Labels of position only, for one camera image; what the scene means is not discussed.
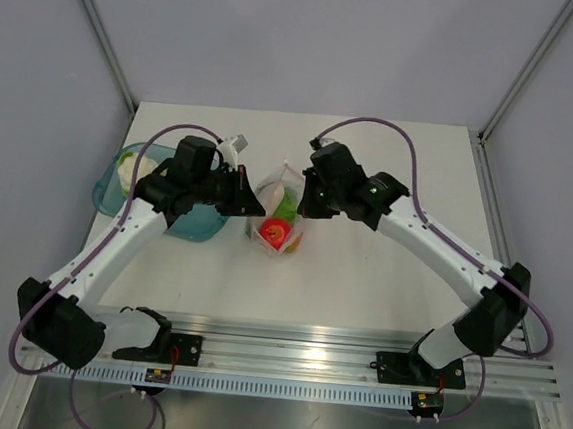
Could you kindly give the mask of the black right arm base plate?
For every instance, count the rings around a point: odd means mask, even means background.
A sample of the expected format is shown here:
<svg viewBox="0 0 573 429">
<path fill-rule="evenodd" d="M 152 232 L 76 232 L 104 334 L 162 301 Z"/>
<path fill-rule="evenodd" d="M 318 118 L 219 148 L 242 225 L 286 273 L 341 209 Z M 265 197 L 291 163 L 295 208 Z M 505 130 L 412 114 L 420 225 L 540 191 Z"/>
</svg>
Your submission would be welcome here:
<svg viewBox="0 0 573 429">
<path fill-rule="evenodd" d="M 369 362 L 369 368 L 376 372 L 377 382 L 382 384 L 466 389 L 465 370 L 461 359 L 450 362 L 442 369 L 435 369 L 412 353 L 379 351 L 375 359 Z"/>
</svg>

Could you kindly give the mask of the left aluminium corner post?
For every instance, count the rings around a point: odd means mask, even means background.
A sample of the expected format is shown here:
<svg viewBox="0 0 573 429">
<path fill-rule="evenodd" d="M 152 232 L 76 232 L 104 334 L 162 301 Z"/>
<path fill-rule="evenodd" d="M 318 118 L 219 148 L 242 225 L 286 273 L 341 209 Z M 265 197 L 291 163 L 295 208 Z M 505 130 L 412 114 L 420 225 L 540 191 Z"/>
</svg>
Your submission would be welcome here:
<svg viewBox="0 0 573 429">
<path fill-rule="evenodd" d="M 109 34 L 104 25 L 104 20 L 102 19 L 99 12 L 99 7 L 97 6 L 95 0 L 78 1 L 82 7 L 83 14 L 87 18 L 93 36 L 97 41 L 97 46 L 100 49 L 103 60 L 108 68 L 108 71 L 110 72 L 118 94 L 120 95 L 126 110 L 129 112 L 129 115 L 133 118 L 136 115 L 139 103 L 132 94 L 132 90 L 127 81 L 127 77 L 124 74 L 120 61 L 118 60 L 118 55 L 116 54 L 108 36 Z"/>
</svg>

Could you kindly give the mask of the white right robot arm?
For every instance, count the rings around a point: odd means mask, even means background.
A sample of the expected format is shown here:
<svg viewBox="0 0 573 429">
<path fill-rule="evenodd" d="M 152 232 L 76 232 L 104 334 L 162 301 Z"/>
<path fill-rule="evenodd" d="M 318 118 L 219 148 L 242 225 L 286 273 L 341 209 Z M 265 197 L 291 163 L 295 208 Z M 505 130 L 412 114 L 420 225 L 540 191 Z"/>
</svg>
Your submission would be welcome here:
<svg viewBox="0 0 573 429">
<path fill-rule="evenodd" d="M 464 242 L 450 247 L 431 219 L 416 211 L 405 185 L 386 172 L 366 175 L 344 144 L 315 143 L 312 149 L 299 215 L 322 220 L 344 213 L 366 224 L 420 259 L 466 306 L 408 352 L 381 361 L 380 369 L 394 383 L 432 387 L 448 382 L 450 366 L 463 357 L 493 356 L 527 312 L 529 271 L 488 261 Z"/>
</svg>

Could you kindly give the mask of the teal plastic container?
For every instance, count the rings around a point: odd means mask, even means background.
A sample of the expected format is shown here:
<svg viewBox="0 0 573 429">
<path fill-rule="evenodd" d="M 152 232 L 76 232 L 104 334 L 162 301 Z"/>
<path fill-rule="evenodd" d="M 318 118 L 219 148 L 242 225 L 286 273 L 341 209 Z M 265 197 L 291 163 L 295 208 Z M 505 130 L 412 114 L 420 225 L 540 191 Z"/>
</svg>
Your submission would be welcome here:
<svg viewBox="0 0 573 429">
<path fill-rule="evenodd" d="M 123 195 L 120 188 L 120 182 L 117 177 L 117 161 L 124 153 L 138 153 L 141 148 L 143 148 L 143 143 L 138 142 L 121 149 L 114 156 L 98 182 L 95 183 L 91 196 L 95 209 L 98 212 L 111 217 L 120 212 L 127 196 Z M 172 147 L 153 144 L 144 152 L 143 156 L 150 157 L 160 164 L 167 158 L 172 157 L 174 152 L 175 150 Z M 182 240 L 203 242 L 209 240 L 220 231 L 226 222 L 227 218 L 220 216 L 214 207 L 202 204 L 194 205 L 191 211 L 175 221 L 166 234 Z"/>
</svg>

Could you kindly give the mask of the red orange mango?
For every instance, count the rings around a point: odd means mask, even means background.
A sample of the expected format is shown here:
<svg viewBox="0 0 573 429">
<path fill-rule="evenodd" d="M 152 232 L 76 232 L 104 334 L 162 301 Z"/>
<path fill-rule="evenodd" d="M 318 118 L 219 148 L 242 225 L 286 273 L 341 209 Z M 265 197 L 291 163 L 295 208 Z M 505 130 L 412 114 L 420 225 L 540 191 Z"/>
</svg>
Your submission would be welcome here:
<svg viewBox="0 0 573 429">
<path fill-rule="evenodd" d="M 289 241 L 283 252 L 285 254 L 291 254 L 295 252 L 298 246 L 300 245 L 301 238 L 303 238 L 303 234 L 297 233 L 293 238 L 291 238 L 291 240 Z"/>
</svg>

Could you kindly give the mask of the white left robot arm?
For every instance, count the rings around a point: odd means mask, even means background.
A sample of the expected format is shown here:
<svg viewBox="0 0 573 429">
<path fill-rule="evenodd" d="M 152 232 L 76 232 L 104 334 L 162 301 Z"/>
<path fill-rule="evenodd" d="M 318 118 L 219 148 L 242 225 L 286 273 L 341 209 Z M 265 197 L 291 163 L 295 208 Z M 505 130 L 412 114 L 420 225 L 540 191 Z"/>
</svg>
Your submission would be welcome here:
<svg viewBox="0 0 573 429">
<path fill-rule="evenodd" d="M 108 327 L 91 310 L 130 261 L 194 206 L 212 206 L 221 216 L 258 217 L 264 207 L 254 195 L 238 155 L 242 135 L 212 142 L 185 136 L 173 155 L 141 176 L 131 173 L 129 196 L 98 238 L 46 281 L 27 278 L 18 288 L 20 322 L 9 342 L 26 338 L 74 371 L 100 352 Z"/>
</svg>

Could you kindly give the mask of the aluminium corner post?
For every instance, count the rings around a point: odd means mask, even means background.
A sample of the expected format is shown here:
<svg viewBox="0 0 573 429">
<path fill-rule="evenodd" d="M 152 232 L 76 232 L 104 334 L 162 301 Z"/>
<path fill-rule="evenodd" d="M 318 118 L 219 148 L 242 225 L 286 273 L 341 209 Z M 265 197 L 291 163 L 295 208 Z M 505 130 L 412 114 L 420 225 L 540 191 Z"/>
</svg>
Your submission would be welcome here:
<svg viewBox="0 0 573 429">
<path fill-rule="evenodd" d="M 556 12 L 542 36 L 536 42 L 532 52 L 515 75 L 512 83 L 506 89 L 503 97 L 478 132 L 479 143 L 486 146 L 493 133 L 499 128 L 507 114 L 520 99 L 523 91 L 529 86 L 533 77 L 538 73 L 544 61 L 552 53 L 554 46 L 573 21 L 573 0 L 564 0 L 563 5 Z"/>
<path fill-rule="evenodd" d="M 109 34 L 104 25 L 104 20 L 102 19 L 99 12 L 99 7 L 97 6 L 95 0 L 78 1 L 82 7 L 83 14 L 87 18 L 93 36 L 97 41 L 97 46 L 100 49 L 103 60 L 108 68 L 108 71 L 110 72 L 118 94 L 120 95 L 126 110 L 129 112 L 129 115 L 133 118 L 136 115 L 139 103 L 132 94 L 132 90 L 127 81 L 127 77 L 124 74 L 120 61 L 118 60 L 118 55 L 116 54 L 108 36 Z"/>
</svg>

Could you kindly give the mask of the white cauliflower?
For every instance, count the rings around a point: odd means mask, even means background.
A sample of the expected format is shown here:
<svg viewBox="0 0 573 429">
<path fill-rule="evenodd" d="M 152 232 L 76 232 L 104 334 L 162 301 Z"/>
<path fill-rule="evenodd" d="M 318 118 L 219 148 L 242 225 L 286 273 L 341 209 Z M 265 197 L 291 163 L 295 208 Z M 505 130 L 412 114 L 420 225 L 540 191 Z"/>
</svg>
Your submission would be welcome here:
<svg viewBox="0 0 573 429">
<path fill-rule="evenodd" d="M 151 159 L 147 156 L 138 156 L 137 152 L 127 152 L 124 153 L 121 158 L 117 161 L 117 177 L 120 182 L 120 188 L 124 196 L 128 196 L 130 193 L 130 186 L 132 185 L 132 179 L 134 174 L 135 163 L 139 160 L 139 167 L 137 178 L 140 180 L 145 175 L 148 175 L 154 171 L 158 163 L 157 161 Z"/>
</svg>

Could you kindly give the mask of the right aluminium corner post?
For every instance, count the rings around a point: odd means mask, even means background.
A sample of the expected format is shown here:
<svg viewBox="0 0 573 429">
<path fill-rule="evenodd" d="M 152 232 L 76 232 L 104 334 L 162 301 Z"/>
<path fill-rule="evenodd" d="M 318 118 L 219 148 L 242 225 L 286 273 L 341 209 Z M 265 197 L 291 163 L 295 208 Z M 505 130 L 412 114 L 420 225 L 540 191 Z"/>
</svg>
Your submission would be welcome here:
<svg viewBox="0 0 573 429">
<path fill-rule="evenodd" d="M 556 12 L 542 36 L 536 42 L 532 52 L 515 75 L 512 83 L 506 89 L 503 97 L 478 132 L 479 143 L 486 146 L 493 133 L 499 128 L 507 114 L 520 99 L 523 91 L 529 86 L 533 77 L 538 73 L 544 61 L 552 53 L 554 46 L 573 21 L 573 0 L 564 0 L 563 5 Z"/>
</svg>

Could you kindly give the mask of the clear pink zip top bag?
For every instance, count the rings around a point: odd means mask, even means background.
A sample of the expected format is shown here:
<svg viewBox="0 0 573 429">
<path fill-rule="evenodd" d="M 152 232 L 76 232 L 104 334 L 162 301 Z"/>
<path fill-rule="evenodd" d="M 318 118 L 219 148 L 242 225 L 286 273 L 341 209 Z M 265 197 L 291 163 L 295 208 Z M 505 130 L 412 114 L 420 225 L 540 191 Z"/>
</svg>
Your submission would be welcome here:
<svg viewBox="0 0 573 429">
<path fill-rule="evenodd" d="M 298 207 L 305 181 L 299 171 L 284 161 L 254 190 L 265 213 L 248 218 L 245 232 L 251 242 L 270 256 L 291 255 L 301 243 L 305 222 Z"/>
</svg>

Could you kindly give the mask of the white eggplant green stem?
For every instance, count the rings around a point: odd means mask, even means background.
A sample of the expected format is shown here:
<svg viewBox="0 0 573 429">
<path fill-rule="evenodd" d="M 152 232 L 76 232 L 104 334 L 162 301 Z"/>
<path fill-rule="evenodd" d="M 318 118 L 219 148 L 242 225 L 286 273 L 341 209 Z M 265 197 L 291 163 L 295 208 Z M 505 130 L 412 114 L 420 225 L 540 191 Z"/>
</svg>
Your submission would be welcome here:
<svg viewBox="0 0 573 429">
<path fill-rule="evenodd" d="M 282 183 L 272 182 L 260 191 L 260 199 L 266 215 L 271 216 L 278 209 L 284 198 L 285 187 Z"/>
</svg>

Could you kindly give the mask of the aluminium frame rail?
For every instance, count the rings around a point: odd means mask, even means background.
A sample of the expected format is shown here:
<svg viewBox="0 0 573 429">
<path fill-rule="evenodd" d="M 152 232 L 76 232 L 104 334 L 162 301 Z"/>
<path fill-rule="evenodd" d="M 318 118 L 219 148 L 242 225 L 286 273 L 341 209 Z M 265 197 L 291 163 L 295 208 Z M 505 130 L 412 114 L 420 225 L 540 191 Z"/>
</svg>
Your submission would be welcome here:
<svg viewBox="0 0 573 429">
<path fill-rule="evenodd" d="M 248 322 L 165 312 L 178 333 L 203 338 L 201 371 L 348 385 L 377 385 L 370 364 L 378 352 L 405 352 L 416 338 L 385 332 L 293 323 Z M 485 386 L 489 397 L 557 402 L 561 386 L 553 364 L 500 352 L 463 362 L 465 392 Z"/>
</svg>

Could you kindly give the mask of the red tomato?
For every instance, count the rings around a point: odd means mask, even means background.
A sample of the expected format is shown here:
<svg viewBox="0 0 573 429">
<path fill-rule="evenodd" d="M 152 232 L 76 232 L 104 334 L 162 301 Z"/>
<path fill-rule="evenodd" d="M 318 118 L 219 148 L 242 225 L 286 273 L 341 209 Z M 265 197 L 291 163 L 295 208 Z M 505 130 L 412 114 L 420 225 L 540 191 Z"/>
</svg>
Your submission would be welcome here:
<svg viewBox="0 0 573 429">
<path fill-rule="evenodd" d="M 260 237 L 273 249 L 280 249 L 291 232 L 291 224 L 286 220 L 271 217 L 259 226 Z"/>
</svg>

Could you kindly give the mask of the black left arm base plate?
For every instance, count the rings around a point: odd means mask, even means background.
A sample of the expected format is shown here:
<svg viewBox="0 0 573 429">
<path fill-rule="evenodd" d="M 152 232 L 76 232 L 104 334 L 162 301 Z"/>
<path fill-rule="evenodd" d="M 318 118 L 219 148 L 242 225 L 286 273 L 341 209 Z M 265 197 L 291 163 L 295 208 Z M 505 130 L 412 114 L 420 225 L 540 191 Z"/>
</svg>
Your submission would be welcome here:
<svg viewBox="0 0 573 429">
<path fill-rule="evenodd" d="M 176 366 L 197 367 L 201 357 L 204 338 L 173 332 L 156 337 L 149 346 L 118 348 L 112 358 L 122 361 L 142 362 Z"/>
</svg>

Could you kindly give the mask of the green lettuce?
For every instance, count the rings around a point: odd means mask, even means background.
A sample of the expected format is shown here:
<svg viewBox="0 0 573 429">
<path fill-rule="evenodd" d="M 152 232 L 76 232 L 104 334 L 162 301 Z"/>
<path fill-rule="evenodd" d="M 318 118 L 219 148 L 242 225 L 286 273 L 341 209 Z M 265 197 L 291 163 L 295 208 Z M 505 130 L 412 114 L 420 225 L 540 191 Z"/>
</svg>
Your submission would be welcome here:
<svg viewBox="0 0 573 429">
<path fill-rule="evenodd" d="M 276 219 L 281 219 L 286 223 L 293 224 L 298 215 L 297 208 L 300 202 L 295 190 L 292 188 L 285 186 L 283 192 L 282 201 L 278 204 L 273 216 Z"/>
</svg>

